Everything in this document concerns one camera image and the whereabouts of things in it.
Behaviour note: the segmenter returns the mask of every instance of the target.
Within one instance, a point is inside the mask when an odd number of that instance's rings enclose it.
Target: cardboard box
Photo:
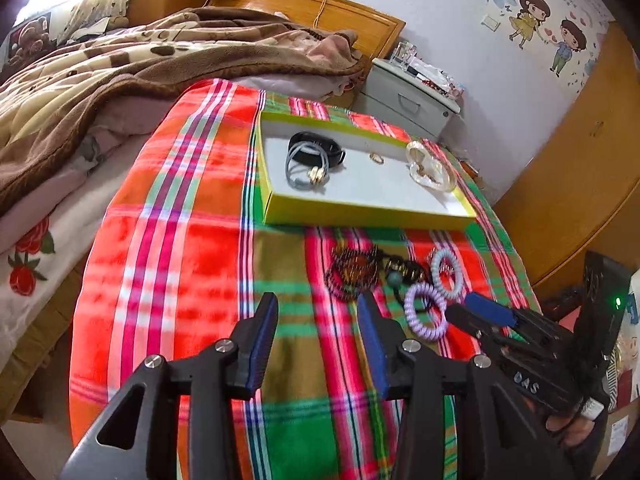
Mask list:
[[[609,413],[607,430],[602,441],[602,448],[593,466],[593,476],[601,475],[618,454],[618,449],[631,433],[638,420],[640,411],[640,399],[634,400],[621,410]]]
[[[312,131],[338,142],[343,163],[324,186],[291,187],[285,175],[289,139]],[[442,193],[416,184],[409,175],[406,143],[349,124],[263,112],[257,127],[258,170],[266,224],[393,227],[462,230],[476,212],[462,191]],[[370,160],[370,153],[384,164]],[[308,168],[292,163],[293,176]]]

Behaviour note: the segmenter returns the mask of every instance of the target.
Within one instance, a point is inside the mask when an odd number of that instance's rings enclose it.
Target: cartoon boy sticker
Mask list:
[[[587,38],[583,31],[571,20],[562,20],[560,33],[564,41],[560,41],[559,43],[551,42],[558,47],[558,51],[554,57],[554,63],[549,69],[551,72],[555,70],[556,76],[558,77],[560,77],[560,72],[562,72],[564,66],[572,58],[574,52],[580,52],[587,48]]]
[[[547,44],[548,41],[542,37],[539,29],[542,22],[551,16],[551,9],[549,9],[546,1],[520,0],[520,7],[522,7],[522,10],[520,10],[518,16],[516,18],[513,16],[509,18],[511,27],[515,30],[513,34],[509,35],[509,39],[513,41],[513,38],[516,36],[522,36],[522,41],[520,42],[519,47],[523,48],[524,42],[531,41],[535,31],[538,34],[538,37]]]

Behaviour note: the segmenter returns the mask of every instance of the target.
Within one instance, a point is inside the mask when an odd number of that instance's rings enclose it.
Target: teddy bear picture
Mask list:
[[[10,34],[8,65],[13,66],[50,49],[49,16],[43,15],[27,22]]]

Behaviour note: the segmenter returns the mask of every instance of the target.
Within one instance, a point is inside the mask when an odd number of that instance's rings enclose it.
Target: drawer handle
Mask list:
[[[401,97],[402,99],[406,99],[407,101],[409,101],[412,105],[415,105],[416,109],[415,111],[417,112],[420,109],[420,103],[417,103],[415,101],[411,101],[411,99],[409,99],[406,95],[402,95],[401,93],[398,93],[398,97]]]
[[[590,137],[597,137],[598,136],[598,130],[604,126],[604,121],[596,121],[595,126],[593,127],[593,130],[591,130],[591,133],[589,133]]]

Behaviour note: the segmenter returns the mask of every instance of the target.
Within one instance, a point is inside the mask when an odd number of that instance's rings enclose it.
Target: metal screw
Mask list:
[[[478,354],[474,357],[474,364],[478,368],[488,368],[489,366],[491,366],[491,359],[489,359],[484,354]]]
[[[145,366],[147,368],[158,368],[161,364],[162,364],[161,355],[153,354],[145,357]]]
[[[415,339],[405,339],[402,341],[402,350],[409,352],[409,354],[415,354],[421,347],[420,342]]]
[[[226,354],[227,352],[231,352],[236,345],[231,339],[220,339],[216,341],[216,352],[220,352],[221,354]]]

